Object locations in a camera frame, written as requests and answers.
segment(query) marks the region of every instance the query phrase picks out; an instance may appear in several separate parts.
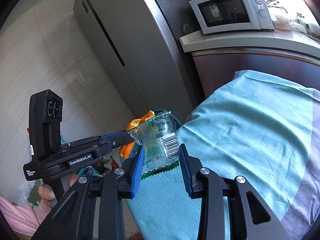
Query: microwave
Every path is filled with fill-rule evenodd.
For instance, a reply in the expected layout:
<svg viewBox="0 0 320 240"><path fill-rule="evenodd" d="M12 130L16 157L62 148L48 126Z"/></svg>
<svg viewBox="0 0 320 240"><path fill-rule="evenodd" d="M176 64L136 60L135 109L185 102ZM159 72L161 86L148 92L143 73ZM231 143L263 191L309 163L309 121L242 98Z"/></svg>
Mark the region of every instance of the microwave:
<svg viewBox="0 0 320 240"><path fill-rule="evenodd" d="M265 0L192 0L204 34L234 30L273 30Z"/></svg>

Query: silver screw head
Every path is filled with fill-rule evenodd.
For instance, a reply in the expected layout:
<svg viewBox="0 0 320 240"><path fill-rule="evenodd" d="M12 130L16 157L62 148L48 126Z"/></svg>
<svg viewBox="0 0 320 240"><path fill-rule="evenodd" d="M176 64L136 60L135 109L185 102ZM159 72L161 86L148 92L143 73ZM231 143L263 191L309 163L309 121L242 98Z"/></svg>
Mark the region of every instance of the silver screw head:
<svg viewBox="0 0 320 240"><path fill-rule="evenodd" d="M117 175L124 174L124 170L121 168L117 168L117 169L115 169L115 174L117 174Z"/></svg>
<svg viewBox="0 0 320 240"><path fill-rule="evenodd" d="M85 176L82 176L78 179L78 182L81 183L81 184L84 184L88 181L87 177Z"/></svg>
<svg viewBox="0 0 320 240"><path fill-rule="evenodd" d="M204 175L207 175L207 174L210 173L210 170L209 170L208 168L201 168L201 169L200 169L200 172L201 172L202 174L204 174Z"/></svg>
<svg viewBox="0 0 320 240"><path fill-rule="evenodd" d="M238 177L237 177L237 181L238 181L239 183L245 183L245 178L242 177L242 176L238 176Z"/></svg>

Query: microwave knob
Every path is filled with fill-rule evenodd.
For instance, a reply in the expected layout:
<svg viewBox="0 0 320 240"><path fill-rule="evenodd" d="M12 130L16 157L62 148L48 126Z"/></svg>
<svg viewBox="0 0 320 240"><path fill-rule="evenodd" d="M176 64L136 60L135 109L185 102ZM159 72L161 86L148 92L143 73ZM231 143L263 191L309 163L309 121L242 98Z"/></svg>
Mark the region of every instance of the microwave knob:
<svg viewBox="0 0 320 240"><path fill-rule="evenodd" d="M268 17L268 13L267 13L266 10L264 10L264 9L261 9L261 10L259 11L259 14L260 14L260 16L261 16L262 18L267 18L267 17Z"/></svg>
<svg viewBox="0 0 320 240"><path fill-rule="evenodd" d="M256 4L258 5L262 5L263 4L263 0L254 0L256 2Z"/></svg>

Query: cabinet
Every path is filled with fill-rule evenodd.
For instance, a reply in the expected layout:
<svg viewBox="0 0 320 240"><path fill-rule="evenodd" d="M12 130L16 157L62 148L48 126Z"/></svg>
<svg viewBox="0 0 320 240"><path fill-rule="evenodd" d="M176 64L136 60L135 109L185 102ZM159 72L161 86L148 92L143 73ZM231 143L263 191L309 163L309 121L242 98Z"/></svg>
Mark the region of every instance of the cabinet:
<svg viewBox="0 0 320 240"><path fill-rule="evenodd" d="M197 51L193 60L207 98L232 81L236 71L256 70L320 90L320 61L273 49L230 48Z"/></svg>

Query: clear plastic wrapper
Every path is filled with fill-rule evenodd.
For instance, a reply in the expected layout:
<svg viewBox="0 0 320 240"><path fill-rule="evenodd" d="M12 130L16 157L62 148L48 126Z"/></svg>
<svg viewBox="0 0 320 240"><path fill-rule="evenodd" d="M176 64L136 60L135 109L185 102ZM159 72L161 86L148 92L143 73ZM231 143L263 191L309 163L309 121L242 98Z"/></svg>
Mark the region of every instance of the clear plastic wrapper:
<svg viewBox="0 0 320 240"><path fill-rule="evenodd" d="M17 205L20 207L24 207L28 204L28 198L30 195L31 190L35 186L36 181L26 181L24 180L19 186L20 198L18 200Z"/></svg>
<svg viewBox="0 0 320 240"><path fill-rule="evenodd" d="M129 131L143 145L145 161L142 173L173 165L179 159L176 124L171 112L161 112Z"/></svg>

